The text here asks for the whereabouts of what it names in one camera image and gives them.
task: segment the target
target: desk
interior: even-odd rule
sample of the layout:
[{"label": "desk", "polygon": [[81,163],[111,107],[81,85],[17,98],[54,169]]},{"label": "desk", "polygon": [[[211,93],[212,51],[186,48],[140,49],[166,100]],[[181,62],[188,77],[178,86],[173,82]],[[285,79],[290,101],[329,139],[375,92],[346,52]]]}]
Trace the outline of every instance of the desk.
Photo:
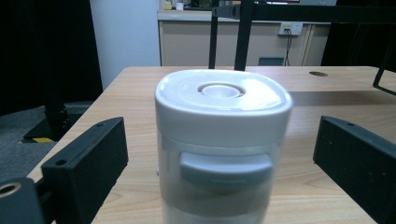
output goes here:
[{"label": "desk", "polygon": [[[130,161],[94,223],[161,223],[154,89],[163,76],[191,68],[126,68],[43,160],[94,123],[124,117]],[[247,71],[279,82],[295,101],[265,223],[374,223],[312,157],[321,115],[355,122],[396,142],[396,97],[371,86],[377,68],[247,67]],[[328,76],[312,76],[310,71]],[[395,75],[386,72],[382,79],[393,90]],[[39,166],[30,177],[35,181],[41,177]]]}]

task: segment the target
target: translucent container body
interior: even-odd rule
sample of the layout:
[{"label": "translucent container body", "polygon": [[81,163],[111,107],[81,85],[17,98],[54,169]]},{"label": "translucent container body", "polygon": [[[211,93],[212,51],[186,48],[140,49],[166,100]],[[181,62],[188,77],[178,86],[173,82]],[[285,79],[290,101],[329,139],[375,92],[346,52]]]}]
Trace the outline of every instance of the translucent container body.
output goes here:
[{"label": "translucent container body", "polygon": [[186,70],[155,98],[163,223],[262,223],[289,94],[257,74]]}]

